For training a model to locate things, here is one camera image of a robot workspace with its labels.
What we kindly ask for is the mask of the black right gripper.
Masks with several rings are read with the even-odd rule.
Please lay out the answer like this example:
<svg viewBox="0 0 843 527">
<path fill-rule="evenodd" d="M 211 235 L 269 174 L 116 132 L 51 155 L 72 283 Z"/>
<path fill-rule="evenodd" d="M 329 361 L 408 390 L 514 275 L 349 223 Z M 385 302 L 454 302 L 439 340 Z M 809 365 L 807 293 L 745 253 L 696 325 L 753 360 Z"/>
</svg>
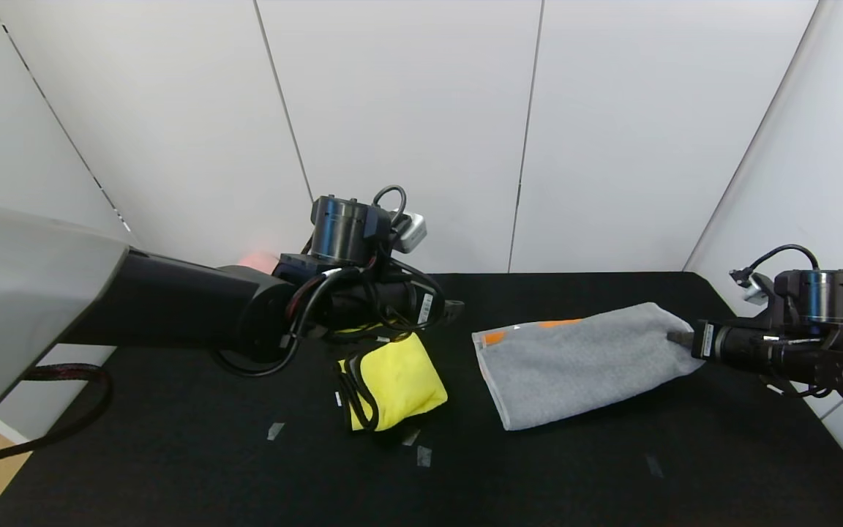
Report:
<svg viewBox="0 0 843 527">
<path fill-rule="evenodd" d="M 698 321 L 693 332 L 668 332 L 667 340 L 692 351 L 694 358 L 740 371 L 771 371 L 768 327 L 753 319 Z"/>
</svg>

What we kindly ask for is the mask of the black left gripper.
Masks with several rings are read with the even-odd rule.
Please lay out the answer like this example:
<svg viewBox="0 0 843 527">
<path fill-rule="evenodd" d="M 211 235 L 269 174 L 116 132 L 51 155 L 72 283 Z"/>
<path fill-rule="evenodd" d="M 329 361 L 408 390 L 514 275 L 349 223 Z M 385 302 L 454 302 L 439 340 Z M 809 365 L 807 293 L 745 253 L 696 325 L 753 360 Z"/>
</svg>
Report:
<svg viewBox="0 0 843 527">
<path fill-rule="evenodd" d="M 442 319 L 454 321 L 465 303 L 447 300 L 441 285 L 432 280 L 400 279 L 370 283 L 368 299 L 382 326 L 392 330 L 425 330 Z"/>
</svg>

